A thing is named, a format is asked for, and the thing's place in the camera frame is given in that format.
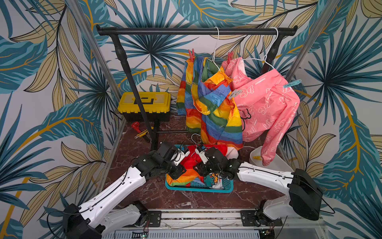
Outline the light blue wire hanger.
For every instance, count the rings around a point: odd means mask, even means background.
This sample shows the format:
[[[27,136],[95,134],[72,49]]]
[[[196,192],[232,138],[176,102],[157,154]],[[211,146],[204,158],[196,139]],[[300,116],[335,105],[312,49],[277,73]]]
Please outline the light blue wire hanger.
[[[201,138],[201,135],[198,133],[193,133],[191,135],[191,141],[194,143],[194,145],[203,145],[203,141]]]

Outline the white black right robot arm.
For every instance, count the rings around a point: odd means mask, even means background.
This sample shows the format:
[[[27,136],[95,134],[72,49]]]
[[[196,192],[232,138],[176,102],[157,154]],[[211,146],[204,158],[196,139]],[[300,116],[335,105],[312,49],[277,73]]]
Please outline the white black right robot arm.
[[[257,210],[259,218],[276,220],[298,215],[311,221],[319,219],[323,193],[306,171],[266,169],[239,158],[227,158],[215,147],[202,150],[198,146],[195,152],[202,161],[194,169],[201,176],[215,173],[223,179],[254,183],[283,194],[277,199],[265,200]]]

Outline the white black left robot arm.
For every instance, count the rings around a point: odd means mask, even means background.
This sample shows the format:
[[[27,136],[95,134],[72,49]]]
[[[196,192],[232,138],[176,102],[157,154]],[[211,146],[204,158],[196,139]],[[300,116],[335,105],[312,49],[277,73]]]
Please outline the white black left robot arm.
[[[144,206],[133,203],[124,209],[115,207],[151,178],[168,174],[178,179],[186,172],[181,165],[190,154],[187,146],[175,147],[163,142],[157,150],[132,161],[122,176],[96,196],[79,206],[69,205],[63,212],[63,232],[68,239],[101,239],[112,231],[147,220]]]

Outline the pink hooded jacket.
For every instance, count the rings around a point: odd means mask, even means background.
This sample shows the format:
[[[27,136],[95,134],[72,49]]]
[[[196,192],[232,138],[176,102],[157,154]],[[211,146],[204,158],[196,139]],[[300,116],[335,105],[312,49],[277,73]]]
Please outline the pink hooded jacket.
[[[244,59],[224,61],[222,67],[233,81],[231,88],[242,125],[243,141],[251,142],[267,132],[261,149],[262,164],[269,165],[276,156],[279,143],[290,129],[300,99],[287,80],[276,69],[252,79],[245,72]]]

